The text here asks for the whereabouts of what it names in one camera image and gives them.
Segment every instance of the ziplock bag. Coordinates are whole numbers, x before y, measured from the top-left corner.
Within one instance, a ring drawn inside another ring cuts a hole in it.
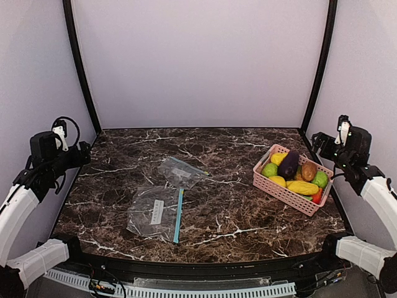
[[[178,243],[183,193],[179,188],[138,187],[128,208],[127,230]]]
[[[173,186],[184,189],[192,189],[192,187],[195,186],[201,178],[209,175],[208,172],[197,169],[194,166],[174,157],[169,157],[164,160],[158,167],[158,171]]]

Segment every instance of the plastic basket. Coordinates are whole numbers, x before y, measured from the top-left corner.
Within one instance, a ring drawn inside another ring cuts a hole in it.
[[[265,165],[270,163],[270,156],[274,153],[285,153],[289,152],[289,149],[284,148],[280,145],[273,145],[272,148],[269,149],[268,152],[261,158],[261,160],[254,167],[254,186],[262,189],[264,192],[274,196],[275,198],[283,201],[289,206],[299,210],[300,212],[312,216],[320,207],[322,207],[327,201],[327,197],[329,191],[331,190],[332,181],[329,180],[328,185],[323,191],[323,196],[319,204],[315,204],[299,194],[296,194],[289,189],[278,185],[277,183],[271,181],[270,179],[263,176],[262,170]],[[328,178],[332,177],[334,172],[331,170],[309,160],[308,158],[300,155],[299,157],[299,165],[306,163],[309,161],[310,163],[314,163],[317,166],[318,171],[322,171],[327,174]]]

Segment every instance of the white label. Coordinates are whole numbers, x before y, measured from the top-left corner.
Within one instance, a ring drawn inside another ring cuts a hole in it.
[[[153,206],[153,214],[151,216],[151,225],[159,225],[163,216],[164,201],[155,200]]]
[[[192,174],[190,174],[190,173],[188,173],[188,172],[185,172],[185,171],[183,171],[183,170],[181,170],[181,169],[177,169],[177,168],[172,169],[171,172],[172,172],[173,174],[177,175],[177,176],[186,177],[186,178],[189,178],[189,177],[192,175]]]

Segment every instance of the dark brown marble surface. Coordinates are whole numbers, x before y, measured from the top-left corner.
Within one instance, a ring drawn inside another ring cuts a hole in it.
[[[228,263],[321,250],[344,230],[330,197],[312,217],[252,185],[252,169],[275,143],[309,155],[296,129],[105,130],[61,211],[55,232],[77,234],[97,255],[176,263]],[[138,186],[162,186],[157,167],[175,156],[210,172],[183,203],[180,243],[129,232]]]

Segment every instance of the eggplant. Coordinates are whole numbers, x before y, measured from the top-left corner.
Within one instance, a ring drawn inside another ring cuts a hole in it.
[[[281,162],[277,174],[286,181],[293,179],[299,166],[299,152],[291,150]]]

